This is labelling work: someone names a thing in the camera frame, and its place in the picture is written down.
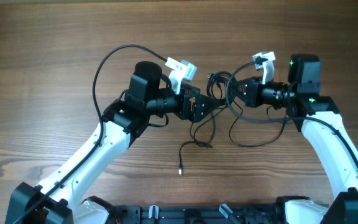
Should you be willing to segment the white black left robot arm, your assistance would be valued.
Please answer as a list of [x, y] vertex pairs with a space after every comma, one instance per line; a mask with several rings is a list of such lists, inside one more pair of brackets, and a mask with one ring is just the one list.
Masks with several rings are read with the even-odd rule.
[[15, 188], [5, 222], [108, 222], [111, 208], [100, 202], [83, 205], [81, 199], [105, 168], [151, 126], [150, 117], [173, 113], [197, 123], [223, 105], [188, 84], [196, 72], [194, 65], [169, 58], [166, 66], [172, 70], [167, 77], [156, 63], [137, 63], [128, 89], [98, 113], [97, 128], [79, 150], [35, 187], [23, 182]]

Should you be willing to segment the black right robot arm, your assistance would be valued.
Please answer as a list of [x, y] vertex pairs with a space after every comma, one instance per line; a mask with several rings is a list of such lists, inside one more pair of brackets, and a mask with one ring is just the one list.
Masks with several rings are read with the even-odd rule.
[[226, 84], [226, 101], [239, 99], [256, 108], [269, 105], [284, 108], [278, 123], [293, 121], [318, 155], [331, 185], [334, 201], [324, 207], [308, 197], [277, 199], [282, 223], [358, 223], [358, 150], [352, 143], [333, 99], [320, 94], [321, 62], [317, 55], [290, 57], [288, 82], [273, 80], [273, 52], [253, 55], [251, 65], [263, 70], [261, 77], [238, 81], [231, 75]]

